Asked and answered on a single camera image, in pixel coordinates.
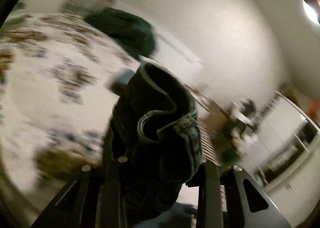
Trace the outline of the floral white bed quilt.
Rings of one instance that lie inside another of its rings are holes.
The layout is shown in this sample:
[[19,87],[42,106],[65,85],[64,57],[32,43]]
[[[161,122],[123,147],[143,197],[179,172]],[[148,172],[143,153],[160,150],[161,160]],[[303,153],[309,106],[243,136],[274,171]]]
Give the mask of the floral white bed quilt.
[[22,192],[101,162],[118,100],[108,88],[139,63],[112,38],[63,13],[14,12],[1,28],[1,146]]

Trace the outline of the chair piled with clothes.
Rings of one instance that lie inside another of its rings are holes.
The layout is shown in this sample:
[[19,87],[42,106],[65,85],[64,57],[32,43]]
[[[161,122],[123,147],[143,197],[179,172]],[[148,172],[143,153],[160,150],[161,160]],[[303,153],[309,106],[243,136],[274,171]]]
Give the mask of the chair piled with clothes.
[[255,102],[251,99],[233,101],[229,119],[222,128],[227,139],[234,139],[247,144],[257,141],[257,130],[261,120]]

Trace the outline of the dark blue denim jeans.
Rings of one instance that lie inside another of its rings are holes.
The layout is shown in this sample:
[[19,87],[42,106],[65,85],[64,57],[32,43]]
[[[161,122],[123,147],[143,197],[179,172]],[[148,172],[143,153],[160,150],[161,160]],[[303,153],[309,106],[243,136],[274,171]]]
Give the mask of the dark blue denim jeans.
[[128,225],[169,210],[201,156],[195,99],[168,71],[143,62],[113,108],[103,145],[105,181],[120,183]]

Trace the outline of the white bed headboard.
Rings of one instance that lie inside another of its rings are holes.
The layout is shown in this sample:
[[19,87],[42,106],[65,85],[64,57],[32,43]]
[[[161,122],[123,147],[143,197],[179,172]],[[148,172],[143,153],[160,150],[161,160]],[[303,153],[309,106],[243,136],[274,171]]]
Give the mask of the white bed headboard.
[[203,69],[200,58],[178,38],[161,27],[153,27],[156,47],[149,59],[183,82],[191,82]]

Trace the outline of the dark green fluffy blanket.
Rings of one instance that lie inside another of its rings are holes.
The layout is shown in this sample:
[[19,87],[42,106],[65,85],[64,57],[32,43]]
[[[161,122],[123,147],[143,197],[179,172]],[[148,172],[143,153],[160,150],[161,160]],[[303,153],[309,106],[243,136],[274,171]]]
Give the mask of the dark green fluffy blanket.
[[131,57],[150,57],[156,49],[153,27],[143,18],[107,7],[84,21],[114,39]]

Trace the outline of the brown checkered bed sheet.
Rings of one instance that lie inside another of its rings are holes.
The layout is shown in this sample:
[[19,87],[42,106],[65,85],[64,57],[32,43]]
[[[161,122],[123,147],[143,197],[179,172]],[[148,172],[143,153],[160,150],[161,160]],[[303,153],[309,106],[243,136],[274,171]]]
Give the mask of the brown checkered bed sheet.
[[191,95],[196,101],[196,106],[198,110],[197,122],[201,131],[202,156],[206,160],[210,160],[217,166],[220,166],[221,164],[216,155],[216,151],[213,147],[211,137],[209,135],[210,131],[208,130],[208,124],[205,123],[205,119],[208,116],[211,116],[213,113],[213,110],[210,108],[213,101],[212,99],[209,99],[202,93],[200,93],[199,90],[197,90],[194,86],[187,84],[185,84],[184,86],[187,88],[187,90],[191,93]]

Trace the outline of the white wardrobe shelving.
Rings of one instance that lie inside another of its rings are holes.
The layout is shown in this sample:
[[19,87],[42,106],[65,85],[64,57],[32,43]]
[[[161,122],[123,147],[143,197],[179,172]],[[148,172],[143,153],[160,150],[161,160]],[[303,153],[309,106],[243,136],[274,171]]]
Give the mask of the white wardrobe shelving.
[[258,132],[259,162],[254,169],[270,193],[300,168],[319,144],[319,127],[279,91],[263,110]]

